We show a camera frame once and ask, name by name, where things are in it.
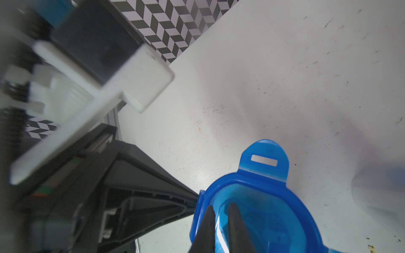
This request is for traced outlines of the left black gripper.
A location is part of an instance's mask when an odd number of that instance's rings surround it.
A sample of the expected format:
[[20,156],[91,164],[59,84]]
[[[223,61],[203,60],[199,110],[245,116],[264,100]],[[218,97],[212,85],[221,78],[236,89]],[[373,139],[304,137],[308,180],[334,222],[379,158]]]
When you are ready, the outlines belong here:
[[100,124],[11,187],[3,253],[134,253],[136,240],[194,214],[198,194]]

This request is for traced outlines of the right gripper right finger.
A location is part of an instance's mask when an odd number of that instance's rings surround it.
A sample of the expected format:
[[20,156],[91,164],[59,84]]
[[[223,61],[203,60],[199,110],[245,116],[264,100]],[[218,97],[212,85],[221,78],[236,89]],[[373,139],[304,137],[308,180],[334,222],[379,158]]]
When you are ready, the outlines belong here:
[[228,245],[230,253],[257,252],[238,205],[234,202],[228,208]]

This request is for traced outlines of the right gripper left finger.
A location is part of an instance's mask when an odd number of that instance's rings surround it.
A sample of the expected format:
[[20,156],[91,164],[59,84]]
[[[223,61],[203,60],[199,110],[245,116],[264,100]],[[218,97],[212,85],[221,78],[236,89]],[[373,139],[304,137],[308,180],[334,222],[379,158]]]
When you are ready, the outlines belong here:
[[215,252],[215,212],[208,206],[189,253]]

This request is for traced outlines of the blue lid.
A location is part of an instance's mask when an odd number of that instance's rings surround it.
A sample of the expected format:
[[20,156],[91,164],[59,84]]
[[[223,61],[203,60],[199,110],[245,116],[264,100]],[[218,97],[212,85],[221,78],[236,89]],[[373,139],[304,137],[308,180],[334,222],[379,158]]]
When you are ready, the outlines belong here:
[[238,205],[257,253],[329,253],[302,201],[287,188],[289,160],[280,145],[259,140],[241,155],[238,170],[199,193],[193,243],[208,206],[215,212],[215,253],[230,253],[228,208]]

